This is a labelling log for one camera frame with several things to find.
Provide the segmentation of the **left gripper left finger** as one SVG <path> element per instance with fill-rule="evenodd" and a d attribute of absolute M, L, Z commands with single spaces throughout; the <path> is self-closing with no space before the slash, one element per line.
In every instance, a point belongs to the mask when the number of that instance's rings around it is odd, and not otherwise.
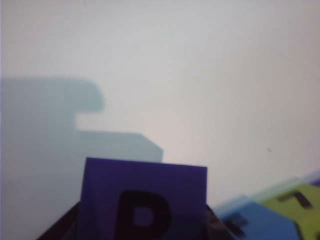
<path fill-rule="evenodd" d="M 75 240 L 79 202 L 49 227 L 37 240 Z"/>

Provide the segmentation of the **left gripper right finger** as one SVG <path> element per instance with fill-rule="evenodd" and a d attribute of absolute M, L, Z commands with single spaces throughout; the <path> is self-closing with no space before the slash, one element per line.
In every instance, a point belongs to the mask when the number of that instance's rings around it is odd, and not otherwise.
<path fill-rule="evenodd" d="M 206 232 L 208 240 L 234 240 L 227 227 L 208 205 L 206 205 Z"/>

